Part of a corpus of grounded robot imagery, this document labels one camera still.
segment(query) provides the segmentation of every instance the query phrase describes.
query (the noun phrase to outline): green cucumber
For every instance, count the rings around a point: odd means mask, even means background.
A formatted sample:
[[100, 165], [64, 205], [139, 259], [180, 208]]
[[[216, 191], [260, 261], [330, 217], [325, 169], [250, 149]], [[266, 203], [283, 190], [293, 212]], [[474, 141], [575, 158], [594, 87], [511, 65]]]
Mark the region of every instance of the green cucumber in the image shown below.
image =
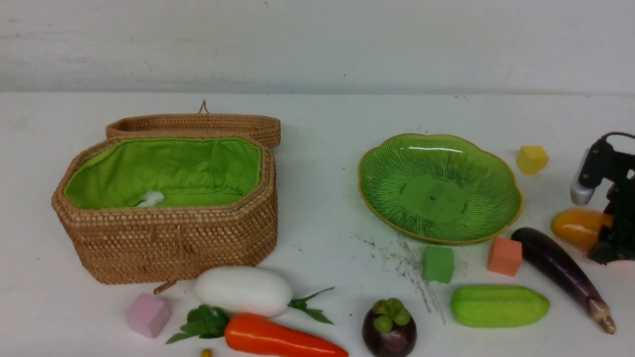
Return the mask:
[[519, 285], [469, 285], [452, 293], [450, 309], [469, 327], [519, 327], [542, 319], [551, 303], [541, 293]]

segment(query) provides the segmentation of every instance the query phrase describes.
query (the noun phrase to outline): white table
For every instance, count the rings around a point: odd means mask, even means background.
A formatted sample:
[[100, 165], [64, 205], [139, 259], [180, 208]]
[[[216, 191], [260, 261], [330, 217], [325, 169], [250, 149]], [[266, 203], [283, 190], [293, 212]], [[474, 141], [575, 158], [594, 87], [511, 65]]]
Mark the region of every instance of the white table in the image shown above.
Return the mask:
[[[283, 122], [275, 149], [279, 182], [279, 244], [262, 263], [293, 284], [298, 297], [336, 286], [311, 301], [335, 326], [300, 312], [276, 321], [369, 356], [360, 335], [364, 313], [384, 297], [399, 297], [419, 331], [412, 356], [626, 356], [635, 349], [635, 263], [597, 265], [570, 246], [609, 303], [618, 332], [607, 335], [558, 286], [523, 264], [515, 278], [485, 269], [489, 243], [454, 248], [450, 285], [420, 281], [423, 244], [400, 238], [365, 207], [357, 165], [368, 149], [398, 133], [465, 137], [511, 164], [520, 145], [542, 145], [548, 167], [518, 175], [526, 199], [522, 226], [547, 233], [549, 221], [572, 204], [569, 185], [586, 147], [612, 130], [635, 131], [635, 99], [557, 96], [318, 96], [139, 93], [0, 94], [0, 351], [3, 356], [245, 356], [223, 339], [189, 339], [166, 346], [198, 302], [192, 282], [162, 295], [172, 320], [156, 339], [131, 332], [125, 309], [157, 284], [107, 286], [81, 266], [50, 198], [71, 159], [105, 138], [117, 119], [196, 112], [263, 114]], [[635, 152], [635, 142], [612, 139]], [[589, 205], [604, 207], [608, 184]], [[409, 252], [399, 243], [407, 242]], [[514, 283], [545, 294], [549, 314], [506, 330], [459, 325], [448, 308], [454, 288], [468, 283]]]

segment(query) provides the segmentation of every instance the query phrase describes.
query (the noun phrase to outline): orange mango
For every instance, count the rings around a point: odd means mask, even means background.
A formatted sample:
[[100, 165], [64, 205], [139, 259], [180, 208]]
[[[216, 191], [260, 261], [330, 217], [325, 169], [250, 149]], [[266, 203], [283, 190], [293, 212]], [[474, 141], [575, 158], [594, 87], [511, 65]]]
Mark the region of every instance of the orange mango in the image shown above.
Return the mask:
[[588, 252], [598, 241], [602, 226], [611, 227], [613, 216], [600, 211], [569, 208], [551, 220], [551, 231], [556, 237]]

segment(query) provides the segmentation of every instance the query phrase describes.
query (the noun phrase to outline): mangosteen calyx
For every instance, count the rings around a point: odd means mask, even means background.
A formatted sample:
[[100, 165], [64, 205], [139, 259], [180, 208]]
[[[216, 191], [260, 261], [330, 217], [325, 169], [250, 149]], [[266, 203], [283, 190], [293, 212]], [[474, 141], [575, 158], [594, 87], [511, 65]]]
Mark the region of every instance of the mangosteen calyx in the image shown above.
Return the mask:
[[405, 326], [410, 322], [410, 313], [399, 299], [391, 297], [379, 300], [373, 305], [373, 312], [378, 315], [373, 320], [373, 327], [380, 333], [390, 333], [393, 323]]

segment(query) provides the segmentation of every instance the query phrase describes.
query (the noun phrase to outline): green cube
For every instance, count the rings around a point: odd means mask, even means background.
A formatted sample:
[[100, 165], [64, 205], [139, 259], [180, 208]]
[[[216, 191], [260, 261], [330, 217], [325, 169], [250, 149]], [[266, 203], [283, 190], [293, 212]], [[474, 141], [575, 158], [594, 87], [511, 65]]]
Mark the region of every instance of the green cube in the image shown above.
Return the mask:
[[438, 281], [448, 284], [454, 272], [452, 249], [429, 245], [424, 250], [423, 277], [425, 281]]

